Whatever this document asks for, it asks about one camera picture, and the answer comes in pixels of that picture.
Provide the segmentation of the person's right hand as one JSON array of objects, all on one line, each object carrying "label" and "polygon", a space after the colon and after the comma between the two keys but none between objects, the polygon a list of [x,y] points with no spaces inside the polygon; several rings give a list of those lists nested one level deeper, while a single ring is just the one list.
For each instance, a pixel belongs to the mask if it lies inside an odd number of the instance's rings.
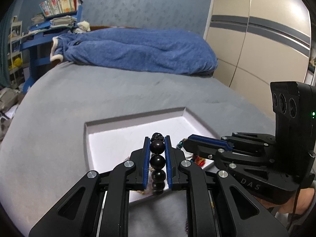
[{"label": "person's right hand", "polygon": [[309,207],[311,206],[313,199],[315,195],[315,189],[314,188],[307,188],[307,189],[301,189],[297,198],[296,203],[296,209],[295,208],[295,196],[290,198],[287,203],[284,203],[283,205],[276,205],[271,202],[267,202],[263,199],[257,198],[256,199],[266,208],[278,208],[278,213],[286,214],[286,213],[295,213],[298,215],[304,214],[306,211],[308,211]]}]

